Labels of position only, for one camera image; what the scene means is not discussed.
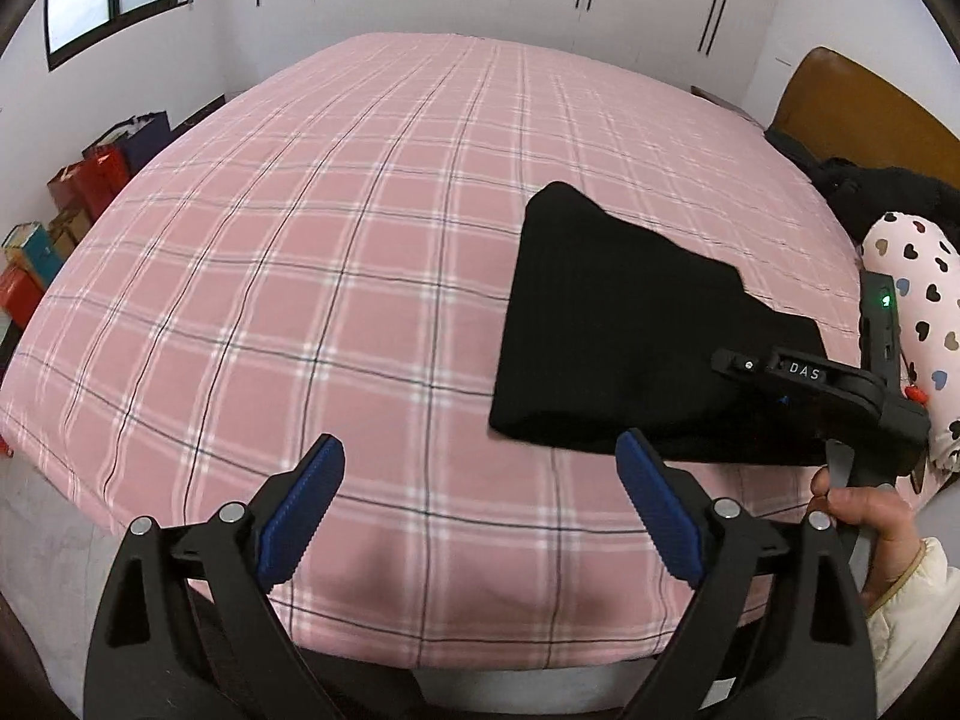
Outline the right hand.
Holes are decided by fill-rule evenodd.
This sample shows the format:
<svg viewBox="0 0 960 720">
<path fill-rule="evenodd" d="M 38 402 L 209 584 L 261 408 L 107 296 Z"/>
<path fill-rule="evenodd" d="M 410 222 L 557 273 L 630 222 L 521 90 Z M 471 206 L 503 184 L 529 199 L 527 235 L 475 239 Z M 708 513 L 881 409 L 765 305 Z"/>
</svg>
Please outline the right hand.
<svg viewBox="0 0 960 720">
<path fill-rule="evenodd" d="M 812 478 L 811 495 L 809 511 L 825 512 L 836 522 L 872 533 L 861 600 L 873 610 L 924 554 L 913 509 L 895 488 L 833 488 L 827 466 Z"/>
</svg>

